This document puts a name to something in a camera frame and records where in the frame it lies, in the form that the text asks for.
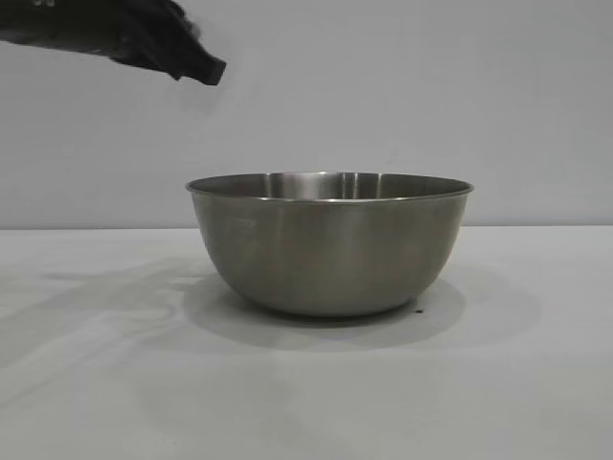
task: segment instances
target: bowl rim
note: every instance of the bowl rim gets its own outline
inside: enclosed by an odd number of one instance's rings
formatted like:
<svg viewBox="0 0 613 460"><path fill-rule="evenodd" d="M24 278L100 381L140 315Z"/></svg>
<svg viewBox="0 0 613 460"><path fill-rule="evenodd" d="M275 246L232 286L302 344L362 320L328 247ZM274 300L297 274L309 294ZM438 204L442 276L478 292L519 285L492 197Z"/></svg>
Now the bowl rim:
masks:
<svg viewBox="0 0 613 460"><path fill-rule="evenodd" d="M232 195L232 194L221 194L218 192L207 192L203 190L199 190L196 187L196 184L205 180L212 179L222 179L222 178L239 178L246 176L266 176L266 175L298 175L298 176L310 176L310 175L337 175L337 174L374 174L374 175L395 175L401 176L405 178L427 178L427 179L437 179L444 180L449 182L454 182L457 185L463 187L462 190L455 192L448 192L444 194L433 194L433 195L419 195L419 196L395 196L389 198L279 198L279 197L269 197L269 196L252 196L252 195ZM400 172L335 172L335 171L320 171L320 172L248 172L248 173L237 173L237 174L222 174L222 175L213 175L209 177L202 177L199 179L192 180L188 182L185 188L194 195L200 196L214 196L214 197L223 197L223 198L234 198L234 199L247 199L247 200L255 200L262 202L281 202L281 203L342 203L342 204L359 204L359 203L369 203L369 202L377 202L377 203L385 203L385 202L398 202L398 201L421 201L425 199L441 199L441 198L451 198L456 196L466 196L474 191L474 186L468 182L459 179L452 179L448 177L440 177L436 175L422 175L422 174L404 174Z"/></svg>

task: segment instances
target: white wall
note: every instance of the white wall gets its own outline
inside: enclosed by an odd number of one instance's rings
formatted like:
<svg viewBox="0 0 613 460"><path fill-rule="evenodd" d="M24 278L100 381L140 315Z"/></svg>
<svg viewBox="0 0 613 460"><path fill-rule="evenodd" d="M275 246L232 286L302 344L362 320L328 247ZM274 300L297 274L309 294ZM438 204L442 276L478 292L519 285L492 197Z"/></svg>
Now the white wall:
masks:
<svg viewBox="0 0 613 460"><path fill-rule="evenodd" d="M194 225L212 174L473 182L467 223L613 223L611 0L184 0L218 88L0 46L0 226Z"/></svg>

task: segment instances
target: black object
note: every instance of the black object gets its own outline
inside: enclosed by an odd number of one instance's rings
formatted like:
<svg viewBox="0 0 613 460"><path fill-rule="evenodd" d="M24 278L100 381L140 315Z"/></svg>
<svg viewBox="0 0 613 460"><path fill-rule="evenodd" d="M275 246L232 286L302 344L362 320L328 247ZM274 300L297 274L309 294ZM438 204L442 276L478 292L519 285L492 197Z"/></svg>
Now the black object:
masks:
<svg viewBox="0 0 613 460"><path fill-rule="evenodd" d="M105 56L208 85L226 67L171 0L0 0L0 40Z"/></svg>

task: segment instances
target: white table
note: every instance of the white table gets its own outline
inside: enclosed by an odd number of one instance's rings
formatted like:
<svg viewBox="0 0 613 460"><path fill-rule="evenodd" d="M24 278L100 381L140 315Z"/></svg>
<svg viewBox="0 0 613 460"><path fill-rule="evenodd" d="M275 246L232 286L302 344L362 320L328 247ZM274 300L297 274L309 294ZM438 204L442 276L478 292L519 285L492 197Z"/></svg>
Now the white table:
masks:
<svg viewBox="0 0 613 460"><path fill-rule="evenodd" d="M613 228L466 228L418 310L245 309L197 230L0 233L2 460L613 458Z"/></svg>

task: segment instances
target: stainless steel bowl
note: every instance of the stainless steel bowl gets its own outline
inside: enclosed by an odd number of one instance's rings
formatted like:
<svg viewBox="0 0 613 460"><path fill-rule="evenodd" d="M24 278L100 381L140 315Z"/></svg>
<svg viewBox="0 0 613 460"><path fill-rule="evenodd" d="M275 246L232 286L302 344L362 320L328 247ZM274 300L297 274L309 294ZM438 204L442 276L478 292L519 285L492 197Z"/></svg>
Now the stainless steel bowl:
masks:
<svg viewBox="0 0 613 460"><path fill-rule="evenodd" d="M439 276L472 186L358 172L265 173L188 184L217 271L244 298L303 315L399 307Z"/></svg>

